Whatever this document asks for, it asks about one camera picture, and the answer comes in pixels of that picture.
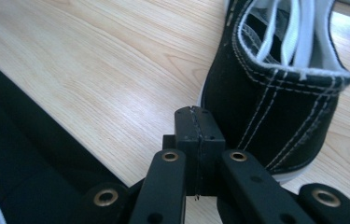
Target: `shoe lining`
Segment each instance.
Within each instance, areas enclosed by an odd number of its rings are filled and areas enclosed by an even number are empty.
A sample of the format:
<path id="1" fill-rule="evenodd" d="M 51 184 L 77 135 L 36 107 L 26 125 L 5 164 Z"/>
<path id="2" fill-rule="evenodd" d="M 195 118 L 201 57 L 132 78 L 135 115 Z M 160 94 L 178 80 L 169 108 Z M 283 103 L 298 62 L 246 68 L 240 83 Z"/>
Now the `shoe lining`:
<path id="1" fill-rule="evenodd" d="M 301 79 L 306 74 L 350 77 L 330 41 L 332 4 L 332 0 L 254 0 L 242 17 L 238 38 L 248 56 L 261 66 L 297 72 Z M 255 19 L 259 24 L 250 22 Z M 254 46 L 248 38 L 254 38 Z M 275 51 L 280 58 L 273 55 Z"/>

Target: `black plastic bracket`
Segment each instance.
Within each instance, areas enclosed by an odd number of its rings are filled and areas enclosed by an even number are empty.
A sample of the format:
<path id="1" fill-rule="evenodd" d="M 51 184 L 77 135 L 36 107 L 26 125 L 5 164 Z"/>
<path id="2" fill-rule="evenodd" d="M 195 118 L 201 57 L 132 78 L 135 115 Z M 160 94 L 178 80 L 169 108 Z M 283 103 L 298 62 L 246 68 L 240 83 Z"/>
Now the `black plastic bracket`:
<path id="1" fill-rule="evenodd" d="M 155 154 L 130 223 L 184 223 L 186 155 L 175 149 Z"/>
<path id="2" fill-rule="evenodd" d="M 212 114 L 200 107 L 175 112 L 175 134 L 164 135 L 162 149 L 176 148 L 187 155 L 187 195 L 216 196 L 218 160 L 226 147 Z"/>

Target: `wooden table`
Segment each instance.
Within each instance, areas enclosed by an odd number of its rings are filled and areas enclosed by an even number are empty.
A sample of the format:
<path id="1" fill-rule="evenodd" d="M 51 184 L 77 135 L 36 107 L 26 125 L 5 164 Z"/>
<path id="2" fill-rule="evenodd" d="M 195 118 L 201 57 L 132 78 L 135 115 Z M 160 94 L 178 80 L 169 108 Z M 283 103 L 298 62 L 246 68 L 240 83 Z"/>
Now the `wooden table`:
<path id="1" fill-rule="evenodd" d="M 332 36 L 350 70 L 350 7 Z M 146 173 L 174 112 L 195 105 L 223 28 L 222 1 L 0 0 L 0 70 L 130 186 Z M 311 182 L 350 198 L 350 88 Z M 219 223 L 214 198 L 188 199 L 188 223 Z"/>

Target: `sneaker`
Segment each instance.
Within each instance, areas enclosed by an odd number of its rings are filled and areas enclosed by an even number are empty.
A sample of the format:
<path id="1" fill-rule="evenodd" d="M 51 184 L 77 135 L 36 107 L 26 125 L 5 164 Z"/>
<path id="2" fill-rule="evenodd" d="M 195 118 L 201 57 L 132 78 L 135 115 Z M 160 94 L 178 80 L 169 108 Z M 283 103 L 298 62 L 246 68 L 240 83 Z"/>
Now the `sneaker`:
<path id="1" fill-rule="evenodd" d="M 228 1 L 200 94 L 228 147 L 252 153 L 280 182 L 316 157 L 350 84 L 329 33 L 333 2 Z"/>

